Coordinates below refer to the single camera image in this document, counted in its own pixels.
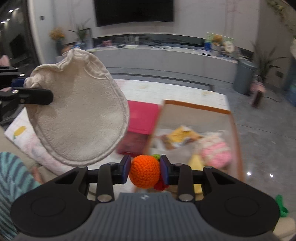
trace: trash can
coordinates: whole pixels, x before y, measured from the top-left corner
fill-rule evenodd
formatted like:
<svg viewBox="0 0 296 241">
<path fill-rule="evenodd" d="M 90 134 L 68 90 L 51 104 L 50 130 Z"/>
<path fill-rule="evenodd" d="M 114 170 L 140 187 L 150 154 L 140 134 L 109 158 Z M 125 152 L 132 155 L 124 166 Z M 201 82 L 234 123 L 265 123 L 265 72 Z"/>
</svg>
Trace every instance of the trash can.
<svg viewBox="0 0 296 241">
<path fill-rule="evenodd" d="M 237 65 L 237 74 L 233 83 L 233 89 L 241 94 L 248 94 L 257 66 L 246 60 L 240 59 Z"/>
</svg>

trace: orange knitted fruit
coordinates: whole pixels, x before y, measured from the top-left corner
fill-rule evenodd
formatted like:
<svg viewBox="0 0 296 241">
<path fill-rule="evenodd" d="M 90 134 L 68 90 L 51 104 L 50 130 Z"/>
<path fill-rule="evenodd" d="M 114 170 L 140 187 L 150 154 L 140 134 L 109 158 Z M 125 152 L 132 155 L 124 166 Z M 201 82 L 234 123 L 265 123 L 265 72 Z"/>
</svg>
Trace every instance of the orange knitted fruit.
<svg viewBox="0 0 296 241">
<path fill-rule="evenodd" d="M 129 177 L 139 188 L 152 188 L 159 180 L 160 166 L 153 156 L 140 155 L 133 159 Z"/>
</svg>

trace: gray tile floor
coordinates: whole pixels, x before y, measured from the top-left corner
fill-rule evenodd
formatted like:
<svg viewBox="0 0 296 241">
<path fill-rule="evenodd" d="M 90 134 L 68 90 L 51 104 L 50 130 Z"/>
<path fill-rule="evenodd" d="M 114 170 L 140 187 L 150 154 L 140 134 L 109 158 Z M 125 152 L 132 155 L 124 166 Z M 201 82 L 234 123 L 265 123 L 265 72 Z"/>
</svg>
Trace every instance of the gray tile floor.
<svg viewBox="0 0 296 241">
<path fill-rule="evenodd" d="M 204 85 L 162 78 L 115 74 L 113 77 L 208 89 Z M 175 78 L 188 80 L 188 75 L 178 74 Z M 196 76 L 194 80 L 211 83 L 215 92 L 228 97 L 239 133 L 246 182 L 272 197 L 283 195 L 290 216 L 296 220 L 296 108 L 285 99 L 277 103 L 264 98 L 256 109 L 251 107 L 250 97 L 234 91 L 230 83 Z M 266 96 L 278 100 L 271 91 Z"/>
</svg>

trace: television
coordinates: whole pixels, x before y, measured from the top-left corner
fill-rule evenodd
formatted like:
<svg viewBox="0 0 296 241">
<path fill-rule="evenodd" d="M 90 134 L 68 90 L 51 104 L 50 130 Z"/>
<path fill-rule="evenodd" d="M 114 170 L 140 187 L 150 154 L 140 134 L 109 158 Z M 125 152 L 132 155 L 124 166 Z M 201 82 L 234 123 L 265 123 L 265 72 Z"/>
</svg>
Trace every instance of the television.
<svg viewBox="0 0 296 241">
<path fill-rule="evenodd" d="M 13 58 L 20 57 L 26 53 L 24 37 L 19 34 L 9 43 Z"/>
<path fill-rule="evenodd" d="M 288 4 L 290 4 L 296 10 L 296 2 L 295 0 L 286 0 Z"/>
<path fill-rule="evenodd" d="M 173 22 L 173 0 L 94 0 L 97 26 L 128 22 Z"/>
</svg>

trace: black clamp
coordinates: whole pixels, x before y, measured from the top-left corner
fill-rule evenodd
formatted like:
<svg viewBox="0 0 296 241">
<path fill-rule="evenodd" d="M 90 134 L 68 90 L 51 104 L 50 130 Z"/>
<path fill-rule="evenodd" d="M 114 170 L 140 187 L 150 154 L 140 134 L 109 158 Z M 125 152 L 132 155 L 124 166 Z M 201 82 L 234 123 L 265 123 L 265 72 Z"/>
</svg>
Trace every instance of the black clamp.
<svg viewBox="0 0 296 241">
<path fill-rule="evenodd" d="M 49 105 L 53 101 L 50 90 L 13 87 L 10 91 L 0 91 L 0 122 L 7 112 L 15 110 L 19 104 Z"/>
<path fill-rule="evenodd" d="M 11 207 L 11 219 L 18 231 L 33 237 L 53 237 L 75 230 L 96 205 L 104 210 L 115 201 L 113 185 L 126 183 L 130 164 L 131 158 L 126 155 L 120 163 L 104 164 L 98 170 L 76 167 L 19 197 Z M 213 167 L 194 171 L 184 164 L 171 164 L 162 155 L 160 169 L 165 184 L 178 185 L 177 200 L 195 206 L 209 225 L 223 233 L 258 236 L 277 224 L 279 208 L 275 200 Z M 95 201 L 86 198 L 90 183 L 97 183 Z M 201 201 L 195 200 L 194 184 L 201 184 Z M 154 217 L 159 213 L 141 215 Z M 166 212 L 163 210 L 161 215 L 166 216 Z"/>
</svg>

